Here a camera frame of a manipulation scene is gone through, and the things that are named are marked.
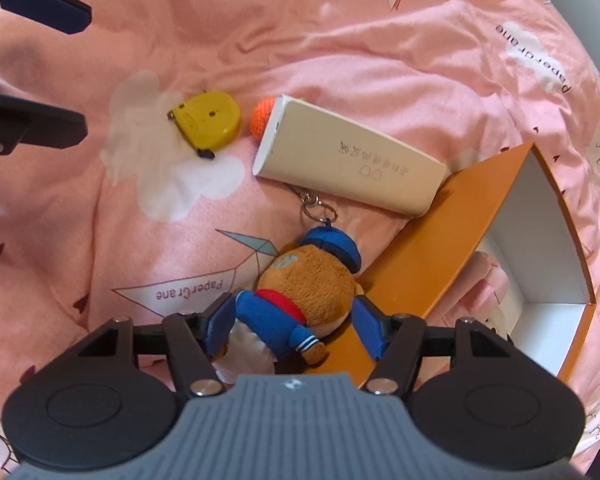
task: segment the open cardboard box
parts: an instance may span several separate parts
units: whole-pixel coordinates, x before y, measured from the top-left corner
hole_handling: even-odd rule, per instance
[[[531,142],[448,179],[359,281],[385,314],[426,317],[476,250],[509,277],[500,308],[517,348],[566,381],[589,329],[595,297],[562,194]],[[362,384],[375,363],[351,325],[307,373],[348,372]]]

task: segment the blue beret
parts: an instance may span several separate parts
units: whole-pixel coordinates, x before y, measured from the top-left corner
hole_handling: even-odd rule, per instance
[[[313,245],[333,254],[349,269],[351,274],[359,272],[362,266],[362,259],[356,243],[335,227],[323,226],[311,229],[304,236],[300,245]]]

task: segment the ribbed gray surface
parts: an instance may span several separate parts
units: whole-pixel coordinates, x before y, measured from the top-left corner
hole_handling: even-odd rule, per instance
[[[566,462],[494,472],[448,455],[400,400],[357,390],[347,374],[243,376],[188,403],[171,433],[126,465],[59,474],[21,466],[11,480],[575,480]]]

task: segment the orange ball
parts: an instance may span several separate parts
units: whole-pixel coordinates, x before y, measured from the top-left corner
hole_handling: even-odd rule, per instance
[[[262,140],[264,130],[267,127],[267,122],[269,122],[271,111],[273,110],[273,105],[275,103],[275,97],[265,97],[253,109],[251,121],[249,122],[249,129],[251,130],[251,135],[253,135],[258,142]]]

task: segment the pink bedsheet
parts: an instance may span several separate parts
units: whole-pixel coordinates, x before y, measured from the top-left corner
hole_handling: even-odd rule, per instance
[[[165,120],[205,89],[245,116],[281,92],[446,161],[534,140],[564,190],[598,297],[570,385],[600,444],[600,76],[547,0],[84,0],[64,36],[0,10],[0,92],[73,108],[90,133],[0,157],[0,411],[8,393],[114,315],[203,308],[309,222],[250,173],[247,121],[207,162]],[[368,266],[405,219],[331,201]],[[0,433],[0,476],[15,466]]]

